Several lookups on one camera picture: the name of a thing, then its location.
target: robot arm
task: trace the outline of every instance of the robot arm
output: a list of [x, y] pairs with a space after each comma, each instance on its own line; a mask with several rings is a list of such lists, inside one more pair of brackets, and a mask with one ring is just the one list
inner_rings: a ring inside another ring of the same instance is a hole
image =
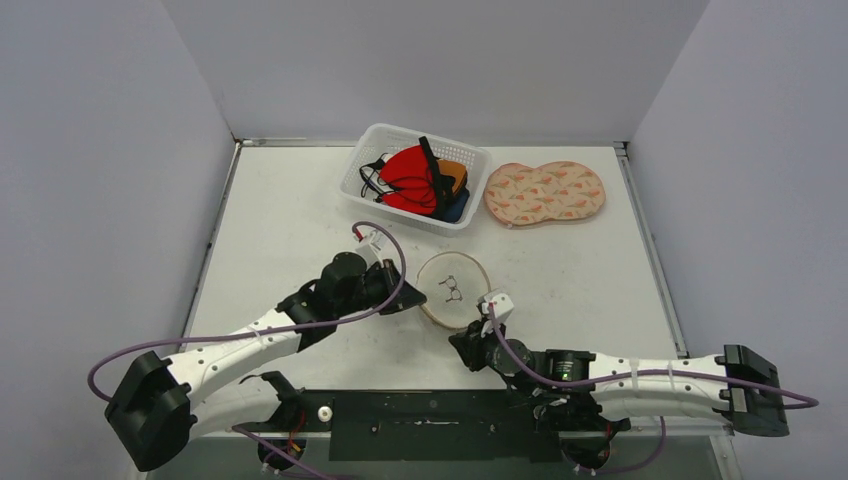
[[[303, 351], [331, 335], [326, 323], [384, 303], [401, 281], [391, 260], [380, 261], [381, 239], [360, 241], [357, 253], [336, 255], [320, 278], [289, 295], [259, 319], [215, 342], [165, 358], [136, 358], [106, 408], [106, 418], [140, 471], [176, 456], [190, 439], [292, 410], [294, 388], [278, 372], [247, 376], [265, 363]], [[380, 310], [392, 314], [426, 297], [405, 283]], [[262, 334], [269, 329], [298, 330]]]
[[[512, 308], [505, 294], [483, 297], [483, 318], [451, 336], [450, 342], [471, 371], [493, 369], [509, 389], [535, 404], [540, 424], [555, 430], [594, 430], [630, 417], [678, 416], [715, 420], [749, 435], [789, 434], [782, 397], [727, 381], [779, 387], [777, 368], [747, 347], [727, 345], [724, 355], [695, 359], [646, 360], [588, 351], [531, 351], [518, 340], [507, 340], [519, 366], [491, 321], [497, 320], [503, 336], [503, 320]], [[668, 374], [636, 373], [647, 370]], [[610, 376], [617, 378], [605, 380]], [[573, 387], [554, 387], [548, 381]]]

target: white table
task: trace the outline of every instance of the white table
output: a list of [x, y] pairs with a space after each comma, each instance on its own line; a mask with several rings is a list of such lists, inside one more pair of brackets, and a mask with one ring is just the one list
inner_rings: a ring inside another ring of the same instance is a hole
[[[350, 225], [375, 220], [336, 194], [349, 147], [246, 147], [190, 317], [191, 336], [224, 334], [264, 314], [332, 257], [355, 243]], [[508, 230], [481, 205], [469, 228], [440, 237], [394, 222], [414, 282], [439, 252], [461, 251], [486, 268], [516, 309], [508, 337], [529, 348], [593, 350], [676, 358], [671, 329], [611, 147], [497, 147], [495, 165], [539, 166], [572, 160], [604, 182], [607, 203], [579, 224]], [[345, 325], [304, 352], [261, 371], [279, 370], [312, 389], [503, 388], [491, 371], [469, 372], [449, 332], [419, 309]]]

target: white knob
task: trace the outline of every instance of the white knob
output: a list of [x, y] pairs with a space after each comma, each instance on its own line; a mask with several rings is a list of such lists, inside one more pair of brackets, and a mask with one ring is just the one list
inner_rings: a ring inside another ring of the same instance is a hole
[[324, 423], [330, 421], [333, 418], [333, 409], [327, 406], [323, 406], [318, 409], [318, 420], [321, 420]]

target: patterned pad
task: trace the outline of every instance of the patterned pad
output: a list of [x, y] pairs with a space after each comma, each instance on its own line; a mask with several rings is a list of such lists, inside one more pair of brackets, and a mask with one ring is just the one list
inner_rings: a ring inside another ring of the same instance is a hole
[[598, 213], [606, 200], [601, 179], [574, 162], [531, 168], [509, 163], [489, 177], [483, 195], [489, 211], [509, 226], [572, 221]]

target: gray wall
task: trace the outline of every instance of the gray wall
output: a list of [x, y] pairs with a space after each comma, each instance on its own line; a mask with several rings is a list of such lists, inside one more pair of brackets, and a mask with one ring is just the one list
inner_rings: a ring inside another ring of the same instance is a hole
[[695, 354], [749, 345], [822, 400], [735, 440], [747, 480], [844, 478], [848, 3], [713, 0], [630, 153]]
[[121, 475], [86, 372], [179, 333], [232, 149], [158, 1], [2, 3], [3, 478]]
[[236, 136], [629, 139], [707, 0], [163, 0]]

